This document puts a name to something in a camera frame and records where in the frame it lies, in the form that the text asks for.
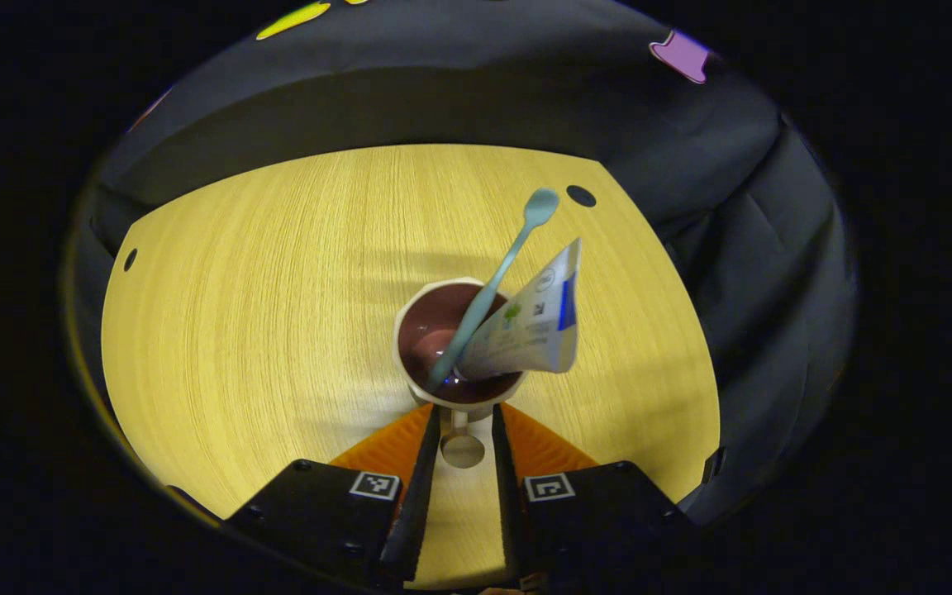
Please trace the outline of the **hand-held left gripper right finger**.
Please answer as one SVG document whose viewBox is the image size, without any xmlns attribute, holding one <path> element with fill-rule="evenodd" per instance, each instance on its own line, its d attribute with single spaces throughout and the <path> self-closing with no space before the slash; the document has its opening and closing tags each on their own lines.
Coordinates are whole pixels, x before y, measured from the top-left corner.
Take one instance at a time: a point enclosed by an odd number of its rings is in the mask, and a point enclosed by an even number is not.
<svg viewBox="0 0 952 595">
<path fill-rule="evenodd" d="M 507 567 L 519 579 L 661 579 L 696 527 L 637 464 L 599 464 L 509 404 L 492 414 Z"/>
</svg>

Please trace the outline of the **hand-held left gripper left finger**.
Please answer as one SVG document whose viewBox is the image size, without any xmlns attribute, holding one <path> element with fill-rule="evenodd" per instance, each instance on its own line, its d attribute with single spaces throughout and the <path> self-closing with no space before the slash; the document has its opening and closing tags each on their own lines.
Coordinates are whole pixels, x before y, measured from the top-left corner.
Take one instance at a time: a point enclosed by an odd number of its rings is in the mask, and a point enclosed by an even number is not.
<svg viewBox="0 0 952 595">
<path fill-rule="evenodd" d="M 423 404 L 329 463 L 288 463 L 226 520 L 234 535 L 363 588 L 416 576 L 440 439 Z"/>
</svg>

